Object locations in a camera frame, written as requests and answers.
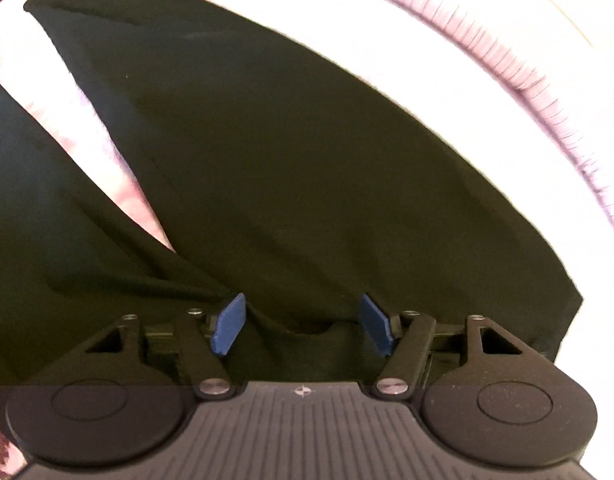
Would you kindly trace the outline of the black trousers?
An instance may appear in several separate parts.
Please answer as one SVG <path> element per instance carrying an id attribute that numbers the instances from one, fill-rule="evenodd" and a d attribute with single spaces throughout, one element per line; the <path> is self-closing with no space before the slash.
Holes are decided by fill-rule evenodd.
<path id="1" fill-rule="evenodd" d="M 536 229 L 363 70 L 410 84 L 420 36 L 383 0 L 28 0 L 131 170 L 165 251 L 143 313 L 244 294 L 236 379 L 369 379 L 369 294 L 443 323 L 493 318 L 553 359 L 582 300 Z"/>

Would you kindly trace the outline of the white striped quilt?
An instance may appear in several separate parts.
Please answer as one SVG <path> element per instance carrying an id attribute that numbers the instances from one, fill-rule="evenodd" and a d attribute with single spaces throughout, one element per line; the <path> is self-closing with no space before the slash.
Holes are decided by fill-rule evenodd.
<path id="1" fill-rule="evenodd" d="M 444 36 L 520 100 L 584 179 L 614 229 L 614 186 L 584 140 L 563 90 L 543 67 L 448 0 L 388 0 Z"/>

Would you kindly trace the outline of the pink floral blanket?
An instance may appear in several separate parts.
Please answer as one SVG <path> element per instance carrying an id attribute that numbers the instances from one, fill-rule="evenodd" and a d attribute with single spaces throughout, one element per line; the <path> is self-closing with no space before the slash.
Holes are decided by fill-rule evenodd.
<path id="1" fill-rule="evenodd" d="M 157 221 L 27 1 L 0 0 L 0 479 L 12 385 L 164 286 Z"/>

